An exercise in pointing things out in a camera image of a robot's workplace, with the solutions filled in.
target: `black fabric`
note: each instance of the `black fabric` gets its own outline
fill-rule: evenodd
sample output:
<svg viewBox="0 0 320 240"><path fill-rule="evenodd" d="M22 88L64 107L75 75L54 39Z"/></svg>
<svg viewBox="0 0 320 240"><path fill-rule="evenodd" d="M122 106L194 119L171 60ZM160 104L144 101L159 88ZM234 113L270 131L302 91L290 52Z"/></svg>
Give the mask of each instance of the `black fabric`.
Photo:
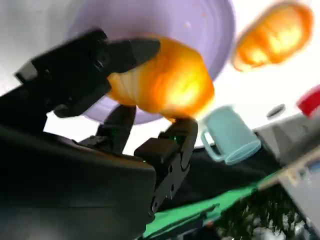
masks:
<svg viewBox="0 0 320 240"><path fill-rule="evenodd" d="M204 148L195 149L186 179L174 198L162 204L160 211L211 199L229 190L246 187L280 168L273 155L264 148L235 165L214 162Z"/></svg>

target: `green towel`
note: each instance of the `green towel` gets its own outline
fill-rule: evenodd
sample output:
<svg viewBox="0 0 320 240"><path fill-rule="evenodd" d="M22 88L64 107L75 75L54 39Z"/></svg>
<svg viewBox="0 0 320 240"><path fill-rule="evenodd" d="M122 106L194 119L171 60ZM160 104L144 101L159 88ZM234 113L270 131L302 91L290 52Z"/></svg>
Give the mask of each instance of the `green towel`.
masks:
<svg viewBox="0 0 320 240"><path fill-rule="evenodd" d="M230 190L212 199L200 201L182 207L177 207L163 212L158 212L155 214L155 220L146 226L143 237L146 238L170 224L174 224L175 222L178 222L182 219L194 216L197 213L203 212L205 209L218 204L219 206L216 207L212 212L207 213L208 219L216 218L217 215L219 216L222 211L231 207L238 199L250 195L259 183L271 178L274 174L276 173L273 173L264 178L262 181L255 182L248 187Z"/></svg>

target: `lavender plate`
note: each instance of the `lavender plate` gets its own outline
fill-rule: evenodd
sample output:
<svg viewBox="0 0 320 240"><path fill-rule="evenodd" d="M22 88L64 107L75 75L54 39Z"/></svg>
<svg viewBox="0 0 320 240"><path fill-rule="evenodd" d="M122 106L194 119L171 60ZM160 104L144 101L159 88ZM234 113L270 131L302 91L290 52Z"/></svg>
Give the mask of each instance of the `lavender plate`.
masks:
<svg viewBox="0 0 320 240"><path fill-rule="evenodd" d="M68 38L101 28L110 40L146 33L176 39L203 57L214 81L233 48L235 18L228 0L87 0L69 29ZM103 97L85 115L103 122L117 102ZM135 124L161 118L140 109Z"/></svg>

